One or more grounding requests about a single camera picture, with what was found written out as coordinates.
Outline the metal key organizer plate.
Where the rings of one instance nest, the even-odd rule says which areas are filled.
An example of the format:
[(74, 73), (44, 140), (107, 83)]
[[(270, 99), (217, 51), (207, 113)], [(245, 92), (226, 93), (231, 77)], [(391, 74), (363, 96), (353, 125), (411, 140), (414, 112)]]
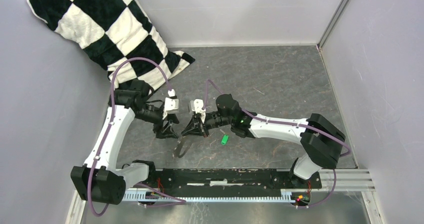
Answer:
[(182, 136), (177, 141), (177, 146), (174, 148), (173, 157), (182, 158), (191, 148), (193, 142), (190, 136)]

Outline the key with green tag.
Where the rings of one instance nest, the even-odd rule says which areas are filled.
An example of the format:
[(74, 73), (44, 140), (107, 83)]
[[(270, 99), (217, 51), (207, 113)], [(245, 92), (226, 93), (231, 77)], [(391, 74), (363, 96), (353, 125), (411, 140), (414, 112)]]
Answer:
[(221, 139), (221, 145), (226, 145), (229, 140), (229, 135), (222, 129), (220, 129), (220, 132), (222, 133), (222, 139)]

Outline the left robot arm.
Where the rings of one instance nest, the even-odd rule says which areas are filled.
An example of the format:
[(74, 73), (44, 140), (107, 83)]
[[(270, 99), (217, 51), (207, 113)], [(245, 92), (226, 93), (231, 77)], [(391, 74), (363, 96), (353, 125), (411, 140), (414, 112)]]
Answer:
[(82, 166), (71, 170), (71, 180), (82, 200), (119, 204), (127, 189), (140, 183), (156, 184), (158, 175), (152, 161), (134, 160), (129, 166), (117, 168), (117, 157), (130, 124), (143, 120), (153, 124), (158, 139), (178, 138), (172, 129), (179, 121), (176, 113), (179, 100), (174, 89), (159, 100), (150, 100), (154, 89), (142, 80), (131, 81), (115, 89), (110, 96), (106, 119), (97, 142)]

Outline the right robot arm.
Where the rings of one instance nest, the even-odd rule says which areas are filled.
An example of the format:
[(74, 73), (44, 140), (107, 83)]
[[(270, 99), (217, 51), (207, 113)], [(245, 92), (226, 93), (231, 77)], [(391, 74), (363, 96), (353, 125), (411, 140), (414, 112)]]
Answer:
[(309, 118), (272, 118), (243, 109), (231, 94), (222, 94), (215, 101), (217, 110), (207, 113), (204, 101), (191, 101), (192, 118), (182, 136), (208, 137), (209, 131), (230, 126), (240, 138), (272, 138), (296, 143), (305, 154), (298, 158), (289, 173), (289, 182), (295, 188), (308, 183), (309, 178), (321, 169), (335, 169), (343, 156), (345, 135), (320, 114)]

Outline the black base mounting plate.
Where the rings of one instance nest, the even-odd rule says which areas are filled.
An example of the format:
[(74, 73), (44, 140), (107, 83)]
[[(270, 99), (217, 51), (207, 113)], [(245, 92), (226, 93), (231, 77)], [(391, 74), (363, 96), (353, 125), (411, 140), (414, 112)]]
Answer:
[(183, 197), (278, 197), (282, 189), (322, 188), (319, 173), (301, 180), (285, 169), (157, 169), (144, 184)]

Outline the black and white checkered pillow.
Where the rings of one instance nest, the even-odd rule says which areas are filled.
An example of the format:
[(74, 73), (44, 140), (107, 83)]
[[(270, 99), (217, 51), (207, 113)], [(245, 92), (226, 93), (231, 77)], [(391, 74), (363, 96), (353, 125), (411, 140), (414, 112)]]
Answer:
[(158, 89), (195, 59), (171, 51), (138, 0), (27, 0), (46, 26), (73, 41), (115, 86), (142, 80)]

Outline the aluminium corner profile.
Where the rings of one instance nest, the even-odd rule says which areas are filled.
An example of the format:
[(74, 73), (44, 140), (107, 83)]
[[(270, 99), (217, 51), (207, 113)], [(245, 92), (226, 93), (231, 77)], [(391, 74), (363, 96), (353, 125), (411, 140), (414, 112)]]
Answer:
[(334, 12), (331, 20), (329, 21), (323, 35), (321, 36), (317, 46), (317, 49), (319, 52), (322, 51), (324, 45), (328, 41), (330, 35), (332, 34), (334, 28), (336, 27), (337, 23), (339, 22), (340, 18), (342, 17), (346, 7), (350, 3), (351, 0), (341, 0), (338, 7), (336, 8), (336, 11)]

